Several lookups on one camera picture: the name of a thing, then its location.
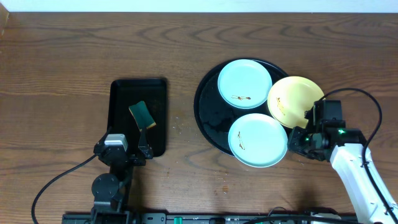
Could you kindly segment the green yellow sponge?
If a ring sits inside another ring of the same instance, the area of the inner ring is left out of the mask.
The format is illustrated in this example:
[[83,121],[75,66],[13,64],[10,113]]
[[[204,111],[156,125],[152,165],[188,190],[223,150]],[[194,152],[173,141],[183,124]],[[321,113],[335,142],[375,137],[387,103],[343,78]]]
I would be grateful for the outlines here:
[[137,127],[140,131],[143,129],[153,128],[156,125],[156,122],[149,113],[144,101],[140,101],[135,105],[129,106],[129,111],[135,119]]

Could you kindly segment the yellow plate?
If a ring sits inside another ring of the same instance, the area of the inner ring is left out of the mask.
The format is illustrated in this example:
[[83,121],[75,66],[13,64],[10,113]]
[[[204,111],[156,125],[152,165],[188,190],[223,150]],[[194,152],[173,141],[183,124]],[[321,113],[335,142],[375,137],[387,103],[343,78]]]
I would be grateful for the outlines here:
[[285,77],[277,81],[267,97],[271,116],[287,128],[306,127],[305,113],[324,96],[322,89],[304,77]]

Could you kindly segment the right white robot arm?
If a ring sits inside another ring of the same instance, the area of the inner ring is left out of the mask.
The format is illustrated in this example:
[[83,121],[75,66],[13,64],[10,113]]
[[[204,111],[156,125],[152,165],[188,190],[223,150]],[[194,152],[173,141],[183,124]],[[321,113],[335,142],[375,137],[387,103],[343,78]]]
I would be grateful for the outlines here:
[[397,223],[397,204],[373,163],[363,133],[346,127],[341,102],[316,101],[305,113],[305,119],[306,127],[292,129],[288,149],[307,159],[331,164],[360,223]]

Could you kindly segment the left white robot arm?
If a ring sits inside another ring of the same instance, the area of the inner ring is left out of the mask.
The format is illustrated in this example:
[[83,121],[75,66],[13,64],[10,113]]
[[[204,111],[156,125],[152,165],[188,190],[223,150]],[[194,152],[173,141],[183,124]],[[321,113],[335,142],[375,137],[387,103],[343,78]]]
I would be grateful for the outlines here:
[[91,186],[94,205],[90,223],[140,223],[141,217],[127,208],[128,194],[132,184],[133,169],[144,166],[154,156],[147,142],[147,129],[140,132],[138,151],[128,152],[124,134],[106,134],[94,146],[94,154],[109,166],[109,172],[97,176]]

